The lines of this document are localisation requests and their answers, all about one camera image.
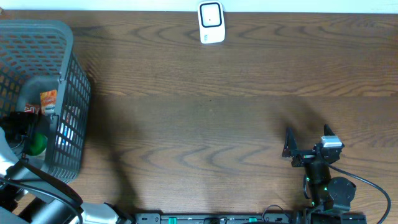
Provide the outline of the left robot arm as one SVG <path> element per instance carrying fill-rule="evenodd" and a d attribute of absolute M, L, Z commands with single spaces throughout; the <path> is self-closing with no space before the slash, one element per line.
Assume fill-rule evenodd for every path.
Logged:
<path fill-rule="evenodd" d="M 66 183 L 17 157 L 29 151 L 43 117 L 13 112 L 1 118 L 1 221 L 4 223 L 135 223 L 107 203 L 85 203 Z"/>

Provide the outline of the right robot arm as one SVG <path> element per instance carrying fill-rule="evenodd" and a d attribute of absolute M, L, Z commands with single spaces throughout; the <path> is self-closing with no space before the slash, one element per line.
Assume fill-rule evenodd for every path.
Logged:
<path fill-rule="evenodd" d="M 300 150 L 291 128 L 285 133 L 283 157 L 292 158 L 292 167 L 303 167 L 303 194 L 312 206 L 293 213 L 292 223 L 366 223 L 366 216 L 349 213 L 356 185 L 345 177 L 332 177 L 330 165 L 340 159 L 344 144 L 329 128 L 312 149 Z"/>

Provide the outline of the white blue medicine box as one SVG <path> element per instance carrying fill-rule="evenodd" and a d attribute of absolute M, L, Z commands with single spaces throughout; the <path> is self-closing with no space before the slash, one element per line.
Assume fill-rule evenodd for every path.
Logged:
<path fill-rule="evenodd" d="M 58 129 L 59 135 L 57 139 L 57 146 L 71 146 L 75 136 L 74 130 L 69 128 L 65 123 L 62 123 Z"/>

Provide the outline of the green lid jar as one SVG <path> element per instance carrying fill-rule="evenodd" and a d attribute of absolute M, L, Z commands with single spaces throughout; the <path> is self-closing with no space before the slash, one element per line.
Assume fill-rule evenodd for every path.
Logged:
<path fill-rule="evenodd" d="M 47 148 L 47 137 L 44 134 L 35 133 L 25 144 L 24 153 L 29 156 L 39 156 Z"/>

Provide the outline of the small orange box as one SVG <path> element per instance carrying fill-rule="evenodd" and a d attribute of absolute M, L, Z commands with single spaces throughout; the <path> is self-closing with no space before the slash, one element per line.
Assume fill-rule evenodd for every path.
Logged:
<path fill-rule="evenodd" d="M 57 90 L 50 90 L 40 93 L 40 105 L 43 115 L 51 115 L 55 112 Z"/>

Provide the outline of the red Top chocolate bar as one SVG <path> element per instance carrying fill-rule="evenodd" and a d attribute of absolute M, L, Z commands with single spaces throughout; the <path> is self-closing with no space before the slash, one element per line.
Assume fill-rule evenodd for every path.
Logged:
<path fill-rule="evenodd" d="M 24 107 L 24 112 L 25 113 L 39 114 L 40 113 L 40 106 L 26 103 L 25 107 Z"/>

